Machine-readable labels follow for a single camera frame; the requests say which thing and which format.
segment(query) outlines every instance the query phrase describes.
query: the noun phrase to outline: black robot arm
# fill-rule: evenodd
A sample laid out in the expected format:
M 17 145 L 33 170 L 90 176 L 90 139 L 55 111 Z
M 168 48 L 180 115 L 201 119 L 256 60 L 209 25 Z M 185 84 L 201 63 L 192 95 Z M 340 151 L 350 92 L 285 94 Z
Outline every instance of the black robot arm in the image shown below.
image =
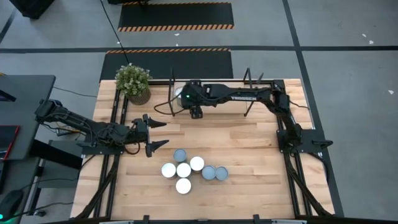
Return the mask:
M 228 101 L 255 101 L 263 103 L 270 112 L 281 118 L 287 134 L 285 142 L 291 147 L 302 144 L 302 128 L 297 124 L 290 110 L 290 96 L 278 86 L 270 88 L 230 88 L 224 84 L 204 84 L 191 80 L 181 91 L 181 106 L 190 110 L 192 118 L 202 118 L 200 106 L 214 106 Z
M 59 121 L 86 133 L 88 143 L 85 144 L 85 147 L 101 145 L 112 149 L 144 142 L 146 143 L 147 157 L 151 157 L 152 152 L 169 141 L 150 141 L 148 128 L 165 126 L 166 123 L 154 121 L 147 114 L 144 114 L 142 119 L 135 119 L 130 128 L 122 124 L 96 122 L 69 111 L 57 100 L 42 100 L 35 115 L 36 121 L 40 124 Z

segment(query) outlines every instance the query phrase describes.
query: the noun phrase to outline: wooden tabletop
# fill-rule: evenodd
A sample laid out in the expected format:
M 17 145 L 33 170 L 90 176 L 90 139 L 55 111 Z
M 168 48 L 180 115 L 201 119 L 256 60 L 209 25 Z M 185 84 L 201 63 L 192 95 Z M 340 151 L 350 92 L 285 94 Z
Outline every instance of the wooden tabletop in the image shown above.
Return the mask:
M 299 79 L 285 80 L 285 85 L 294 103 L 307 105 Z M 115 88 L 114 81 L 101 82 L 95 121 L 110 120 Z M 152 119 L 167 123 L 150 130 L 151 140 L 169 139 L 170 142 L 151 158 L 146 158 L 144 150 L 135 156 L 123 154 L 113 220 L 142 220 L 144 215 L 150 215 L 151 220 L 252 219 L 254 214 L 259 214 L 260 218 L 294 217 L 284 159 L 275 134 L 277 120 L 263 104 L 255 103 L 247 117 L 220 113 L 204 113 L 203 119 L 191 119 L 189 114 L 172 117 L 153 110 L 155 105 L 167 101 L 168 86 L 152 86 L 150 90 L 152 97 L 145 105 L 129 103 L 125 124 L 131 125 L 134 118 L 147 113 Z M 120 120 L 122 100 L 123 97 L 119 101 L 116 121 Z M 166 106 L 159 109 L 169 112 Z M 308 109 L 291 105 L 291 110 L 303 129 L 312 127 Z M 205 165 L 225 166 L 229 178 L 222 182 L 209 181 L 196 174 L 190 177 L 191 192 L 178 194 L 175 189 L 177 179 L 166 179 L 160 172 L 163 164 L 173 162 L 172 155 L 178 148 L 187 150 L 188 159 L 201 156 Z M 134 151 L 136 146 L 128 149 Z M 301 159 L 308 188 L 324 208 L 333 213 L 322 163 L 306 154 L 301 154 Z M 102 156 L 96 156 L 82 170 L 71 217 L 78 215 L 96 192 L 102 160 Z M 107 193 L 104 195 L 102 215 L 108 198 Z M 304 214 L 299 190 L 297 195 L 301 214 Z

